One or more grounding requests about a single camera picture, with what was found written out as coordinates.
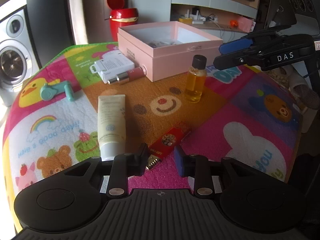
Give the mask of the white TV shelf cabinet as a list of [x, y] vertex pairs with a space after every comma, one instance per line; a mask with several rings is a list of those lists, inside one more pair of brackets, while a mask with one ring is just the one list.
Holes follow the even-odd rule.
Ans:
[[260, 0], [129, 0], [129, 5], [138, 9], [139, 22], [168, 22], [175, 21], [180, 16], [199, 9], [202, 16], [216, 16], [217, 22], [196, 24], [208, 32], [229, 41], [239, 38], [244, 31], [233, 28], [232, 20], [244, 17], [255, 20]]

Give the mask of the red patterned comb case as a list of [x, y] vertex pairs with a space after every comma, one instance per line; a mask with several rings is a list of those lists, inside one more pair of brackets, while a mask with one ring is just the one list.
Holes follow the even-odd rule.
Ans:
[[146, 168], [153, 169], [171, 154], [176, 145], [189, 134], [190, 127], [184, 122], [178, 122], [175, 126], [161, 135], [150, 147]]

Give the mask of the cream lotion tube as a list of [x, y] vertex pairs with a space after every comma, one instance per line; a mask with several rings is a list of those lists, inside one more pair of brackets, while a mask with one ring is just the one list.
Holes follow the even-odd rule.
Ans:
[[98, 97], [98, 143], [103, 161], [125, 153], [125, 95]]

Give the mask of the amber oil glass bottle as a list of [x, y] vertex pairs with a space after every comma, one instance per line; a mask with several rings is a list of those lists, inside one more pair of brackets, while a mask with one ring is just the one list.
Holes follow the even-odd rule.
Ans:
[[191, 67], [187, 72], [185, 84], [185, 96], [191, 102], [199, 102], [207, 77], [207, 58], [203, 55], [195, 55]]

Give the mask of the red pedal trash bin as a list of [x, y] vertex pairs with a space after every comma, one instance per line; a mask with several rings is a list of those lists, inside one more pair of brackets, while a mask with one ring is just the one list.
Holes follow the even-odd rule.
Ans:
[[112, 39], [118, 40], [118, 28], [137, 24], [138, 9], [124, 8], [125, 0], [106, 0], [107, 6], [111, 9], [109, 20]]

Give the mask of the white adapter inside box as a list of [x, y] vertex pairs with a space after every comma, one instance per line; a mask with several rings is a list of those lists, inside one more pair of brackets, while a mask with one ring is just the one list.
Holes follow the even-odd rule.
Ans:
[[148, 45], [151, 48], [162, 48], [166, 46], [172, 46], [175, 45], [176, 43], [174, 41], [151, 41], [148, 42]]

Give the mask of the teal hand crank tool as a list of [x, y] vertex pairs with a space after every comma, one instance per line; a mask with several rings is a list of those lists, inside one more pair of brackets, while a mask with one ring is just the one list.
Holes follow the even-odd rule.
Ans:
[[75, 100], [74, 92], [69, 81], [63, 81], [54, 85], [45, 83], [40, 89], [40, 97], [44, 101], [52, 100], [56, 95], [65, 93], [68, 101]]

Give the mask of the pink open gift box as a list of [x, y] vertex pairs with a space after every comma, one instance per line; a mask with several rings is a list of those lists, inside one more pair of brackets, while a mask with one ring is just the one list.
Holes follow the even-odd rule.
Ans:
[[[177, 22], [135, 24], [118, 29], [119, 50], [136, 67], [146, 69], [146, 77], [159, 81], [187, 72], [195, 55], [207, 58], [207, 66], [220, 55], [223, 40], [190, 25]], [[176, 44], [151, 48], [151, 41], [174, 41]]]

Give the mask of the silver front-load washing machine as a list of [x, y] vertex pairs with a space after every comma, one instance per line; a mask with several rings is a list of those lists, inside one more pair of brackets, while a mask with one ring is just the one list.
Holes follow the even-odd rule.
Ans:
[[23, 81], [39, 70], [27, 14], [27, 0], [1, 6], [1, 103], [11, 106]]

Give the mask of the yellow toy on shelf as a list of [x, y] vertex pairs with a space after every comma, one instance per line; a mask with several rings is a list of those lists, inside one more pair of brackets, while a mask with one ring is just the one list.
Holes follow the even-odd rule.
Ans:
[[184, 23], [184, 24], [192, 24], [193, 23], [193, 19], [192, 18], [179, 18], [178, 19], [179, 22]]

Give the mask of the white packaged charger box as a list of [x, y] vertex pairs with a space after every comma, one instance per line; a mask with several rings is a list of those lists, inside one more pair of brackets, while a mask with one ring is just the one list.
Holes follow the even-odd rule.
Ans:
[[95, 61], [89, 67], [92, 74], [98, 74], [103, 83], [108, 83], [116, 75], [132, 70], [135, 64], [124, 55], [108, 56], [101, 60]]

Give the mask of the pink lip gloss tube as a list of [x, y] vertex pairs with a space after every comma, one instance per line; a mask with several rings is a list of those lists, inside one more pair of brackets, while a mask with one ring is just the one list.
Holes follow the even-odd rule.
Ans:
[[110, 78], [107, 81], [107, 84], [113, 85], [118, 83], [120, 85], [123, 85], [125, 83], [140, 79], [144, 76], [146, 76], [146, 69], [143, 66], [136, 67], [131, 70], [117, 74], [115, 77]]

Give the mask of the colourful cartoon play mat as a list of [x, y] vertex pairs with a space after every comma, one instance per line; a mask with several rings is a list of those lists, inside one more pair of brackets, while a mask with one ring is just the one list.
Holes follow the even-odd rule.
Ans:
[[[228, 156], [287, 181], [296, 157], [300, 114], [289, 91], [253, 67], [207, 67], [201, 100], [184, 94], [186, 75], [151, 82], [143, 77], [107, 85], [89, 67], [115, 43], [72, 46], [35, 74], [12, 104], [3, 135], [4, 178], [12, 204], [25, 187], [99, 155], [97, 109], [101, 95], [124, 94], [126, 150], [184, 122], [190, 127], [182, 147], [213, 161]], [[71, 83], [65, 93], [44, 101], [41, 87]]]

